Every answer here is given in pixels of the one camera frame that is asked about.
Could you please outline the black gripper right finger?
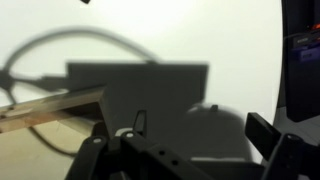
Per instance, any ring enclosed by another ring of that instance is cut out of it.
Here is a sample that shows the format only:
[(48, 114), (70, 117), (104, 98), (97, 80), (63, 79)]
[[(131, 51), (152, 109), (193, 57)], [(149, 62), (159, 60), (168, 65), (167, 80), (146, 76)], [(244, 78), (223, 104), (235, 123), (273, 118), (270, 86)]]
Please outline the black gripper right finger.
[(320, 180), (320, 147), (292, 133), (281, 133), (258, 113), (247, 114), (245, 135), (267, 165), (261, 180)]

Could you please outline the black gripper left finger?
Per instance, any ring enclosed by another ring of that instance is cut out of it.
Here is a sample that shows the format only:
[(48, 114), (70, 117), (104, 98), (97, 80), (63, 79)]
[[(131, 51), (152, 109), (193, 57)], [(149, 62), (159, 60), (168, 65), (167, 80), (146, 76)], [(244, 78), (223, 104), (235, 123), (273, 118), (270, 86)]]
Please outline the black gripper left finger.
[(133, 129), (120, 137), (85, 139), (66, 180), (111, 180), (123, 172), (129, 180), (213, 180), (167, 147), (146, 138), (147, 111), (137, 112)]

